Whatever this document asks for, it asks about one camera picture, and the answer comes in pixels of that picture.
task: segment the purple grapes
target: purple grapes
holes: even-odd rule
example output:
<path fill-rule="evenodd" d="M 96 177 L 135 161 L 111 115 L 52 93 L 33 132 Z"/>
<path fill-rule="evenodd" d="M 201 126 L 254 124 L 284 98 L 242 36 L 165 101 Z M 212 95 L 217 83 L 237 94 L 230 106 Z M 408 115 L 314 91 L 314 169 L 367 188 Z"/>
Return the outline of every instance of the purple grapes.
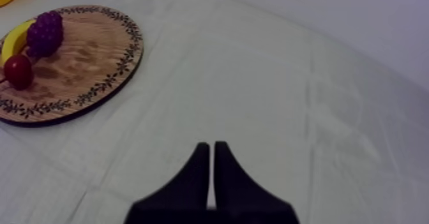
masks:
<path fill-rule="evenodd" d="M 63 18 L 56 11 L 39 15 L 27 31 L 27 55 L 51 56 L 63 42 Z"/>

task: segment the red apple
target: red apple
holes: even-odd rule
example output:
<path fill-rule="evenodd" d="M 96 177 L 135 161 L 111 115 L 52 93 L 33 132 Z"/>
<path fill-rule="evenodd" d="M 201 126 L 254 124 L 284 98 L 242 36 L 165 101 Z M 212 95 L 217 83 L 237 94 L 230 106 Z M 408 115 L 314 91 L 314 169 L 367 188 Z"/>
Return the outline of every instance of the red apple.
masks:
<path fill-rule="evenodd" d="M 9 57 L 3 66 L 4 77 L 16 90 L 24 90 L 33 82 L 30 60 L 24 55 Z"/>

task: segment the white table surface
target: white table surface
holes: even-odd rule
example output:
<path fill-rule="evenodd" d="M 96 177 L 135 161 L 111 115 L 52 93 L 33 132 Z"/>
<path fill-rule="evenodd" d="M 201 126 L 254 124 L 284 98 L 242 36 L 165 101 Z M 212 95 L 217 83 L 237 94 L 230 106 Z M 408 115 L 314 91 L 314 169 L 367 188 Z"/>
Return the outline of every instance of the white table surface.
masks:
<path fill-rule="evenodd" d="M 0 35 L 73 4 L 128 14 L 144 57 L 89 114 L 0 123 L 1 224 L 122 223 L 197 142 L 216 140 L 302 223 L 429 222 L 429 121 L 415 114 L 429 98 L 397 74 L 232 0 L 15 0 Z"/>

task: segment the round wooden tray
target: round wooden tray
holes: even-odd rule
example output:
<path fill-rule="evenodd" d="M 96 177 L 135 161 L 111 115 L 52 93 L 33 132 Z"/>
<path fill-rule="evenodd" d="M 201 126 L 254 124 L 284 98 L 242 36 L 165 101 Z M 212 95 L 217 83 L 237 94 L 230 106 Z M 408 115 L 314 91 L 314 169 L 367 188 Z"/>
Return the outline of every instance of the round wooden tray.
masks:
<path fill-rule="evenodd" d="M 63 44 L 54 55 L 34 63 L 34 82 L 28 89 L 0 84 L 3 121 L 37 126 L 83 114 L 118 92 L 139 65 L 143 39 L 129 16 L 103 6 L 56 11 L 63 16 Z"/>

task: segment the white wall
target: white wall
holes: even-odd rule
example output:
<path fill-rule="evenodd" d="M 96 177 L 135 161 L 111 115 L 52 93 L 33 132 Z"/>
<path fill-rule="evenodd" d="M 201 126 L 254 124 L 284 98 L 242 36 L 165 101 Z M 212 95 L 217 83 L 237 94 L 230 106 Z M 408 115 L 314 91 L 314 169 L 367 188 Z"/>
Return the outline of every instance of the white wall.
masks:
<path fill-rule="evenodd" d="M 429 0 L 238 0 L 324 33 L 429 90 Z"/>

